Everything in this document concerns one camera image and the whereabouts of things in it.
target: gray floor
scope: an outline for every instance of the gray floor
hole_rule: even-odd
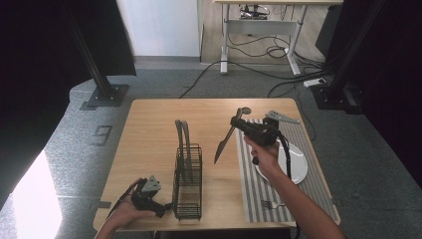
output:
[[[44,149],[46,156],[36,160],[23,180],[28,184],[18,187],[23,190],[15,190],[0,212],[0,238],[94,237],[96,208],[131,102],[177,99],[206,67],[137,66],[137,77],[109,77],[114,84],[129,85],[119,108],[81,111],[95,84],[88,81],[72,89],[66,115]],[[210,68],[185,98],[265,98],[272,86],[283,81],[235,66],[227,76],[217,69]],[[290,74],[288,67],[259,70]],[[292,87],[277,88],[274,96]],[[303,84],[284,97],[295,99],[308,119],[306,127],[348,238],[420,238],[421,189],[366,117],[318,110]],[[107,127],[111,130],[105,136],[102,130]],[[151,238],[151,234],[117,233],[116,238]]]

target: wooden tabletop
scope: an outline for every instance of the wooden tabletop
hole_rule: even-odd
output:
[[[214,0],[221,4],[291,4],[291,5],[341,5],[343,0]]]
[[[186,120],[189,124],[191,142],[199,143],[202,147],[202,218],[179,221],[174,217],[173,211],[167,211],[162,218],[137,220],[126,228],[127,230],[166,231],[294,226],[292,223],[282,222],[245,222],[235,135],[230,138],[217,164],[214,164],[218,143],[227,134],[231,117],[236,114],[237,108],[242,107],[249,107],[252,110],[250,115],[243,116],[244,119],[262,119],[265,113],[274,110],[290,118],[301,120],[296,103],[291,99],[134,101],[101,201],[114,204],[136,179],[155,175],[161,184],[161,190],[153,199],[161,204],[171,202],[178,147],[174,121]],[[109,209],[98,209],[94,221],[96,229],[100,228],[108,213]]]

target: wall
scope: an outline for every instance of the wall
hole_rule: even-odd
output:
[[[199,57],[201,2],[117,0],[133,55]]]

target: black wire dish rack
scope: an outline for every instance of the black wire dish rack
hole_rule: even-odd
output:
[[[186,143],[177,148],[173,181],[173,211],[177,219],[201,219],[202,215],[202,149],[189,142],[184,121]]]

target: white plate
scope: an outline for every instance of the white plate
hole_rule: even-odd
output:
[[[301,152],[300,149],[298,149],[295,145],[289,144],[289,152],[291,155],[291,173],[292,173],[292,182],[294,184],[299,184],[304,180],[304,178],[307,176],[308,173],[308,162],[305,158],[304,154]],[[286,154],[285,150],[280,143],[279,148],[279,165],[282,171],[287,174],[287,167],[286,167]],[[263,176],[266,180],[268,180],[264,174],[261,172],[260,167],[258,165],[255,165],[255,168],[257,168],[258,172]]]

